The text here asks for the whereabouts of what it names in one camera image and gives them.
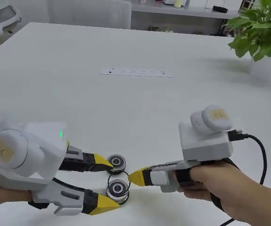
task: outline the table surface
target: table surface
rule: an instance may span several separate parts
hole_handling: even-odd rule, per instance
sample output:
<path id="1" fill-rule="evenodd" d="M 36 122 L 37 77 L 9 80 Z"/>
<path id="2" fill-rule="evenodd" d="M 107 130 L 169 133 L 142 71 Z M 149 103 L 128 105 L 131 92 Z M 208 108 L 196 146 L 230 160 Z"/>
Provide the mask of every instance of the table surface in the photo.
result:
<path id="1" fill-rule="evenodd" d="M 132 11 L 147 12 L 147 13 L 163 13 L 163 14 L 174 14 L 183 16 L 198 16 L 208 18 L 219 18 L 219 19 L 232 19 L 237 17 L 239 12 L 229 10 L 227 13 L 215 12 L 211 8 L 184 6 L 176 8 L 173 5 L 166 5 L 160 3 L 156 5 L 155 0 L 147 0 L 145 4 L 140 4 L 139 0 L 129 0 L 132 3 Z"/>
<path id="2" fill-rule="evenodd" d="M 121 154 L 129 173 L 182 159 L 178 124 L 209 105 L 225 108 L 237 129 L 262 140 L 271 187 L 271 83 L 249 76 L 230 38 L 106 28 L 28 24 L 0 46 L 0 121 L 66 121 L 70 142 L 104 157 Z M 151 68 L 174 75 L 100 75 L 101 68 Z M 234 162 L 259 180 L 259 146 L 234 143 Z M 60 172 L 76 186 L 104 191 L 108 174 Z M 228 217 L 212 203 L 131 186 L 130 200 L 99 216 L 55 217 L 52 205 L 0 206 L 0 226 L 217 226 Z"/>

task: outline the wrist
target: wrist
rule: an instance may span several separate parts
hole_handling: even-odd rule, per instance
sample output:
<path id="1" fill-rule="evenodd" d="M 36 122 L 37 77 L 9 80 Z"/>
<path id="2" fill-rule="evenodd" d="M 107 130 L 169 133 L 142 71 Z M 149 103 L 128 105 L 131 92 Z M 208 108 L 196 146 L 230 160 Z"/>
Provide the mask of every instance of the wrist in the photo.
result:
<path id="1" fill-rule="evenodd" d="M 257 207 L 260 203 L 260 197 L 264 193 L 264 186 L 252 181 L 248 186 L 245 195 L 243 195 L 242 204 L 238 210 L 239 220 L 254 225 L 254 220 L 258 215 Z"/>

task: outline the shelf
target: shelf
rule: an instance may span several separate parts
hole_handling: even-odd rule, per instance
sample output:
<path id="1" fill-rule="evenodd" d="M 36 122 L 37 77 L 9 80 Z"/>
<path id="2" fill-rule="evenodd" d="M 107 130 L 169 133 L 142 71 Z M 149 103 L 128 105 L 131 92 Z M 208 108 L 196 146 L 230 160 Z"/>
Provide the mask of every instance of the shelf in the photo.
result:
<path id="1" fill-rule="evenodd" d="M 163 3 L 159 3 L 159 6 L 156 6 L 156 2 L 154 0 L 146 0 L 145 4 L 140 4 L 139 0 L 128 0 L 128 1 L 132 3 L 132 11 L 137 12 L 198 16 L 218 19 L 232 19 L 238 16 L 237 11 L 231 10 L 229 10 L 228 13 L 219 13 L 212 11 L 212 9 L 210 8 L 199 8 L 191 6 L 176 8 L 173 5 L 166 5 Z"/>

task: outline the gripper jaw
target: gripper jaw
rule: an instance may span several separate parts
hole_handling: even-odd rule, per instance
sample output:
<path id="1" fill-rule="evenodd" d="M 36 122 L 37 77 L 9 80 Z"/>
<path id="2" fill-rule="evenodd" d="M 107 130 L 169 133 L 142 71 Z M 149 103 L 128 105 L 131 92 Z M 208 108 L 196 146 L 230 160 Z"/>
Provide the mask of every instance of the gripper jaw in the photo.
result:
<path id="1" fill-rule="evenodd" d="M 83 153 L 81 149 L 69 145 L 59 170 L 99 172 L 108 171 L 112 168 L 113 165 L 102 156 L 98 154 Z"/>
<path id="2" fill-rule="evenodd" d="M 59 170 L 97 172 L 112 168 L 100 155 L 83 153 L 81 149 L 69 145 Z M 37 209 L 46 209 L 51 203 L 58 206 L 55 211 L 57 216 L 73 216 L 79 213 L 97 215 L 119 207 L 119 204 L 104 195 L 67 184 L 57 178 L 53 178 L 42 189 L 32 191 L 32 197 L 32 202 L 28 203 Z"/>
<path id="3" fill-rule="evenodd" d="M 55 211 L 57 216 L 74 216 L 79 213 L 97 215 L 119 207 L 119 204 L 106 196 L 56 178 L 42 191 L 32 192 L 32 196 L 33 202 L 29 204 L 38 209 L 45 209 L 50 203 L 58 206 Z"/>

